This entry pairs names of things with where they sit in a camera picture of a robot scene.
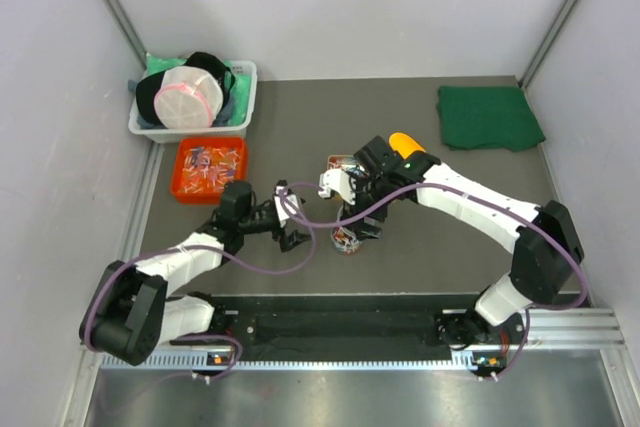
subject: orange object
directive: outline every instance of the orange object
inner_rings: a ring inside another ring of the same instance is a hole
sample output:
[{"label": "orange object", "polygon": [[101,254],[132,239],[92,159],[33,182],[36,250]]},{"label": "orange object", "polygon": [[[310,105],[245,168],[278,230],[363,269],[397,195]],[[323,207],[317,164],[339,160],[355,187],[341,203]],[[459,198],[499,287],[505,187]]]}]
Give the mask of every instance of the orange object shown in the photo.
[{"label": "orange object", "polygon": [[424,150],[424,147],[422,147],[407,134],[403,134],[402,132],[396,132],[395,134],[392,134],[391,137],[389,137],[389,145],[393,150],[398,152],[403,159],[409,157],[416,150],[419,150],[420,152],[426,152],[426,150]]},{"label": "orange object", "polygon": [[180,142],[171,193],[183,204],[218,204],[227,182],[244,180],[249,164],[241,137],[191,137]]}]

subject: wall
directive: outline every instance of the wall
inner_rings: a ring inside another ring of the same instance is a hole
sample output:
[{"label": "wall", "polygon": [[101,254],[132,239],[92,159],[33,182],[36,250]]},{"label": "wall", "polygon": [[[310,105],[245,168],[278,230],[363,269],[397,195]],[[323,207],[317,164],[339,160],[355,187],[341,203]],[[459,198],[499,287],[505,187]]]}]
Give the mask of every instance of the wall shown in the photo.
[{"label": "wall", "polygon": [[141,70],[102,0],[0,12],[0,411],[2,425],[51,426],[146,155],[126,128]]},{"label": "wall", "polygon": [[582,0],[529,89],[595,294],[640,369],[640,2]]},{"label": "wall", "polygon": [[121,0],[150,52],[263,79],[521,75],[562,0]]}]

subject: red box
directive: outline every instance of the red box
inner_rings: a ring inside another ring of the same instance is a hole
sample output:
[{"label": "red box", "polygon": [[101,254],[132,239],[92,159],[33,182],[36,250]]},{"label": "red box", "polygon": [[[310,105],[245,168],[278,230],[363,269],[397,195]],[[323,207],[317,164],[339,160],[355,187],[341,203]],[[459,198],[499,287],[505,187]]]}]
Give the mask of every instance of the red box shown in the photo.
[{"label": "red box", "polygon": [[173,177],[171,178],[171,193],[178,202],[183,204],[219,204],[222,191],[184,192],[181,190],[185,158],[187,155],[192,155],[192,149],[197,149],[198,147],[229,148],[238,152],[239,160],[233,178],[228,180],[230,182],[231,180],[245,180],[247,178],[247,167],[249,165],[247,144],[242,137],[189,137],[180,142],[173,167]]}]

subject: white basket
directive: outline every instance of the white basket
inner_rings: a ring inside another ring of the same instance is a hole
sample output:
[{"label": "white basket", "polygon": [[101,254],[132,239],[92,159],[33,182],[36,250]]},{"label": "white basket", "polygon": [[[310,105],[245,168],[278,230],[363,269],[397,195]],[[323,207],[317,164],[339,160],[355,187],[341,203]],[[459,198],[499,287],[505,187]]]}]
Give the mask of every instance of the white basket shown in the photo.
[{"label": "white basket", "polygon": [[129,112],[129,130],[134,135],[144,135],[158,144],[168,144],[180,142],[186,137],[201,136],[237,136],[244,138],[247,135],[247,127],[251,123],[253,108],[256,103],[256,88],[258,87],[258,68],[256,64],[248,60],[231,60],[231,71],[234,74],[251,76],[251,90],[249,91],[249,105],[247,106],[247,117],[240,125],[229,127],[209,127],[208,129],[193,130],[170,130],[170,129],[143,129],[138,124],[138,104],[133,99],[131,112]]}]

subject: green cloth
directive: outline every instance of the green cloth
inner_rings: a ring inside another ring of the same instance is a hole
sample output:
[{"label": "green cloth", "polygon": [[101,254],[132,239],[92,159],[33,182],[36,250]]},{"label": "green cloth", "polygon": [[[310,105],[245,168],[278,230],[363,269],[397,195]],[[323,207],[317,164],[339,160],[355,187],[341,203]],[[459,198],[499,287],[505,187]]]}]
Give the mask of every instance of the green cloth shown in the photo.
[{"label": "green cloth", "polygon": [[[157,74],[165,70],[173,69],[180,65],[184,65],[187,59],[163,59],[147,54],[147,75]],[[231,68],[231,62],[224,63]],[[231,89],[231,96],[234,101],[234,109],[231,118],[227,122],[227,126],[235,127],[241,125],[247,118],[247,110],[249,110],[249,93],[251,92],[251,76],[245,74],[234,74],[236,83]],[[227,75],[224,79],[225,87],[229,88],[231,76]]]},{"label": "green cloth", "polygon": [[452,149],[514,152],[545,140],[524,93],[517,87],[440,87],[442,141]]}]

